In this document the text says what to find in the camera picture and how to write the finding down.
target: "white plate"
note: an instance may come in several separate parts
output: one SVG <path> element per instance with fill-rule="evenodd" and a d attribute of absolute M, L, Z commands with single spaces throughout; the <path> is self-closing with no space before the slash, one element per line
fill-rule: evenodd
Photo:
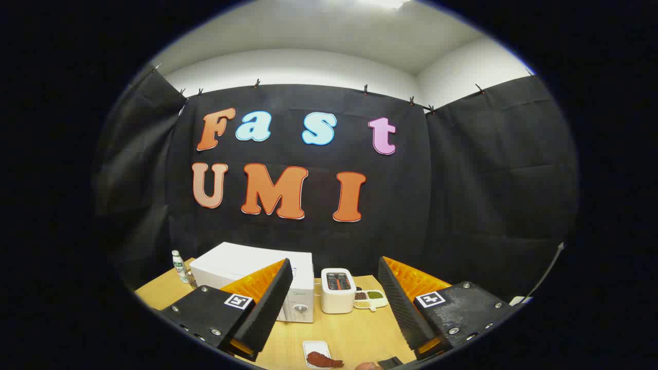
<path fill-rule="evenodd" d="M 307 360 L 307 357 L 309 357 L 309 353 L 311 352 L 318 352 L 319 354 L 323 354 L 331 358 L 327 342 L 323 340 L 306 340 L 301 345 L 304 347 L 304 361 L 306 361 L 306 366 L 310 367 L 311 369 L 331 369 L 331 367 L 317 367 L 315 365 L 311 365 Z"/>

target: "black curtain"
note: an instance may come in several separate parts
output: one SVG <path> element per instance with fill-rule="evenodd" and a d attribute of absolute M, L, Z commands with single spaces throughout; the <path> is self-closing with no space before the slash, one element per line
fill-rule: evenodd
<path fill-rule="evenodd" d="M 578 205 L 569 126 L 528 76 L 427 114 L 432 191 L 419 267 L 507 301 L 541 278 Z"/>
<path fill-rule="evenodd" d="M 408 101 L 345 88 L 265 85 L 186 99 L 152 68 L 142 71 L 108 117 L 97 152 L 98 248 L 130 288 L 171 268 L 170 251 L 199 257 L 221 242 L 311 251 L 315 273 L 344 267 L 371 275 L 381 255 L 451 283 L 473 281 L 509 301 L 544 273 L 576 213 L 576 153 L 569 127 L 536 77 L 519 78 L 423 115 Z M 212 149 L 197 151 L 203 117 L 234 108 Z M 270 137 L 241 141 L 242 117 L 267 111 Z M 309 113 L 336 117 L 334 139 L 301 139 Z M 395 126 L 392 155 L 372 144 L 368 122 Z M 200 206 L 195 162 L 228 165 L 222 203 Z M 247 215 L 244 165 L 262 163 L 273 182 L 304 167 L 303 220 Z M 356 223 L 332 218 L 339 172 L 359 172 Z M 213 192 L 208 170 L 205 191 Z"/>
<path fill-rule="evenodd" d="M 165 174 L 182 97 L 152 66 L 140 71 L 107 117 L 92 188 L 98 245 L 126 284 L 139 288 L 171 268 Z"/>
<path fill-rule="evenodd" d="M 203 117 L 234 108 L 217 146 L 197 151 Z M 272 120 L 265 141 L 240 141 L 236 128 L 242 117 L 266 111 Z M 309 113 L 336 117 L 334 139 L 326 145 L 302 140 L 304 118 Z M 386 117 L 395 126 L 389 143 L 392 155 L 375 151 L 368 122 Z M 193 197 L 195 162 L 228 165 L 222 203 L 214 209 L 200 206 Z M 276 182 L 288 166 L 304 167 L 303 220 L 276 215 L 247 215 L 247 175 L 244 166 L 262 163 Z M 172 243 L 183 256 L 199 256 L 221 242 L 260 248 L 313 253 L 315 274 L 327 267 L 343 267 L 354 275 L 377 271 L 378 258 L 387 255 L 411 265 L 420 262 L 424 244 L 430 191 L 430 149 L 422 108 L 383 95 L 345 88 L 310 85 L 265 85 L 231 88 L 190 97 L 172 139 L 168 157 L 169 227 Z M 359 172 L 362 219 L 341 223 L 332 218 L 338 209 L 339 172 Z M 206 194 L 213 193 L 214 174 L 205 176 Z"/>

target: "white wall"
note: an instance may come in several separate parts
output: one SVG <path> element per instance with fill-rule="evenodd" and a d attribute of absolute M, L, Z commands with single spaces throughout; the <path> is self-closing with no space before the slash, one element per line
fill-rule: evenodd
<path fill-rule="evenodd" d="M 441 56 L 418 74 L 424 101 L 435 108 L 503 82 L 528 76 L 530 70 L 512 53 L 484 37 Z"/>
<path fill-rule="evenodd" d="M 204 92 L 261 85 L 309 84 L 368 91 L 422 103 L 418 80 L 396 68 L 338 53 L 300 49 L 271 49 L 207 59 L 164 76 L 190 96 Z"/>

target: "white ceiling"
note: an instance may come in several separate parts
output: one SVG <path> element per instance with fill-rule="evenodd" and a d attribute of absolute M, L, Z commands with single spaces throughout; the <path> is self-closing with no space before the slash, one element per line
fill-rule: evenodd
<path fill-rule="evenodd" d="M 417 75 L 479 31 L 434 7 L 399 9 L 364 0 L 258 0 L 210 20 L 159 53 L 161 74 L 221 55 L 312 49 L 376 61 Z"/>

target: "white toaster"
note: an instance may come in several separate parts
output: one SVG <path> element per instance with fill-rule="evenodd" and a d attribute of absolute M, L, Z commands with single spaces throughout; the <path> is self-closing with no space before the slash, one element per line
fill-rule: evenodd
<path fill-rule="evenodd" d="M 346 269 L 323 269 L 320 308 L 324 313 L 348 313 L 354 308 L 357 286 Z"/>

